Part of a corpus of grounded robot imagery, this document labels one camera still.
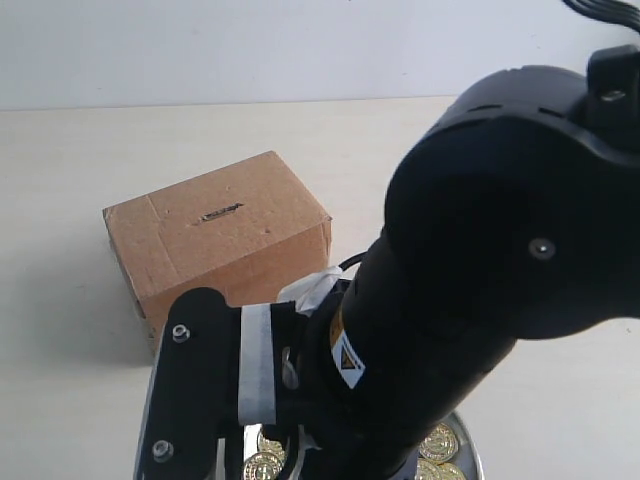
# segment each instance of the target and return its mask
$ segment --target white table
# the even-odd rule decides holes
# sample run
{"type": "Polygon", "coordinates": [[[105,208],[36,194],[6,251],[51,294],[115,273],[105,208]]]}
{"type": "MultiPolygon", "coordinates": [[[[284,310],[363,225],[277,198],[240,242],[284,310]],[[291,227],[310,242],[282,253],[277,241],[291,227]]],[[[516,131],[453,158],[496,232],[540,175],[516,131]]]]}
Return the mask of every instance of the white table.
{"type": "MultiPolygon", "coordinates": [[[[103,207],[273,149],[334,216],[339,261],[450,102],[1,113],[0,478],[132,476],[151,357],[103,207]]],[[[519,344],[459,409],[487,479],[636,478],[639,367],[633,320],[519,344]]]]}

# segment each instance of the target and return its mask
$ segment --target gold coin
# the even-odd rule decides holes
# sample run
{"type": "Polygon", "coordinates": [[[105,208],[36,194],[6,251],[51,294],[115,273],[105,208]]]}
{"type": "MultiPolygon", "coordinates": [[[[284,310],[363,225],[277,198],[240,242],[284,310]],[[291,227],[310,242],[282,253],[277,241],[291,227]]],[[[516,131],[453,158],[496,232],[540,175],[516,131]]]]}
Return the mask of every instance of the gold coin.
{"type": "Polygon", "coordinates": [[[258,452],[244,462],[242,480],[275,480],[282,462],[273,453],[258,452]]]}
{"type": "Polygon", "coordinates": [[[420,444],[420,455],[430,462],[440,464],[451,460],[458,453],[458,439],[448,425],[441,423],[420,444]]]}
{"type": "Polygon", "coordinates": [[[416,480],[443,480],[440,469],[424,458],[418,459],[416,480]]]}
{"type": "Polygon", "coordinates": [[[276,457],[278,457],[281,462],[284,462],[285,453],[284,448],[282,448],[280,442],[264,438],[262,430],[260,430],[260,432],[258,433],[258,451],[272,453],[276,457]]]}
{"type": "Polygon", "coordinates": [[[443,463],[438,468],[440,468],[442,480],[467,480],[464,473],[453,463],[443,463]]]}

